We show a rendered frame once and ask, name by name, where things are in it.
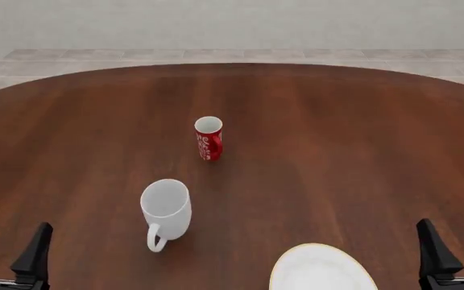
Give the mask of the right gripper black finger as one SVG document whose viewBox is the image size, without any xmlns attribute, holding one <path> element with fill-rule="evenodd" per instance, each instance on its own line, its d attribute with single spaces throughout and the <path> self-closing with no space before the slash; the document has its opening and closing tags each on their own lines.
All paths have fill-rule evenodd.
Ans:
<svg viewBox="0 0 464 290">
<path fill-rule="evenodd" d="M 464 269 L 429 219 L 421 219 L 416 224 L 416 231 L 420 245 L 419 277 L 453 277 Z"/>
</svg>

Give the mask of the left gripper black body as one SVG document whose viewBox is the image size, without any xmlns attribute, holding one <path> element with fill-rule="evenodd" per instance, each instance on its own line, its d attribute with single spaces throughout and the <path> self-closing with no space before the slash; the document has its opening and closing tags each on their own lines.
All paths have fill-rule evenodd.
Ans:
<svg viewBox="0 0 464 290">
<path fill-rule="evenodd" d="M 50 284 L 40 275 L 17 275 L 14 280 L 0 280 L 0 290 L 50 290 Z"/>
</svg>

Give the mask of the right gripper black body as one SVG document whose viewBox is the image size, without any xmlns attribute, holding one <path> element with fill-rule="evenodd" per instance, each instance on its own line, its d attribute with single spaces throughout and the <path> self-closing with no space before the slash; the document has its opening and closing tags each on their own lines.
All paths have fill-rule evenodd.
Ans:
<svg viewBox="0 0 464 290">
<path fill-rule="evenodd" d="M 437 278 L 433 275 L 421 275 L 421 290 L 464 290 L 464 277 Z"/>
</svg>

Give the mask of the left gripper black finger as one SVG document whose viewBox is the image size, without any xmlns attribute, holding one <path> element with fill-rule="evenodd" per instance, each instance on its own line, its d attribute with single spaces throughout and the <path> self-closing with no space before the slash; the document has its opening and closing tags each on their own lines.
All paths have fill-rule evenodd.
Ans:
<svg viewBox="0 0 464 290">
<path fill-rule="evenodd" d="M 52 233 L 53 228 L 48 222 L 38 226 L 25 251 L 10 266 L 16 279 L 48 278 L 48 252 Z"/>
</svg>

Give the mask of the white plate with gold rim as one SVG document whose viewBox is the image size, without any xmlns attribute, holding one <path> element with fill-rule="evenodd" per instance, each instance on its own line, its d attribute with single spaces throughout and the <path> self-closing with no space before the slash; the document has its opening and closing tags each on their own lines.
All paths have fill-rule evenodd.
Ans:
<svg viewBox="0 0 464 290">
<path fill-rule="evenodd" d="M 269 290 L 378 290 L 355 258 L 323 243 L 285 251 L 272 268 Z"/>
</svg>

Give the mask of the red mug with white print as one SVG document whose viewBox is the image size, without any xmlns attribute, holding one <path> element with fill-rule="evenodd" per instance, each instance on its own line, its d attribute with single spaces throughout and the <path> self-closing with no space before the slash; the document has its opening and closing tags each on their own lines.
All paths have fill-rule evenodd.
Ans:
<svg viewBox="0 0 464 290">
<path fill-rule="evenodd" d="M 205 161 L 217 161 L 223 152 L 223 122 L 214 116 L 199 118 L 194 123 L 200 157 Z"/>
</svg>

